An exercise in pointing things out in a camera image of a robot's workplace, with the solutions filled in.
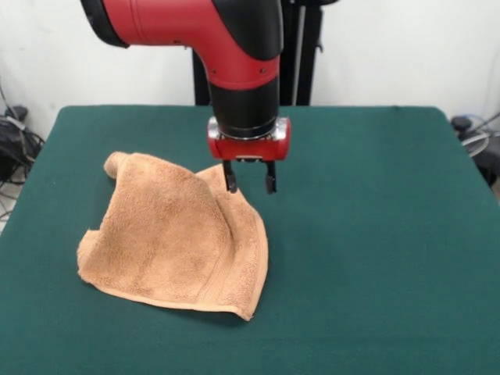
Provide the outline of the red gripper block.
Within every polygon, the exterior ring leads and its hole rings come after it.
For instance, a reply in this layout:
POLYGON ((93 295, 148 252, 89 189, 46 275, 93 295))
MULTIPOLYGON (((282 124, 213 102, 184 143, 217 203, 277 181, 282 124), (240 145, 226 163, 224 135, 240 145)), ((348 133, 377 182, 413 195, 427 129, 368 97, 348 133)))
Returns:
POLYGON ((279 117, 272 131, 265 137, 256 139, 231 138, 220 131, 213 116, 207 126, 209 150, 215 159, 223 160, 223 174, 226 189, 231 194, 238 191, 238 185, 231 161, 239 159, 258 159, 266 164, 266 191, 269 195, 277 192, 276 164, 274 161, 285 160, 290 148, 291 121, 288 117, 279 117))

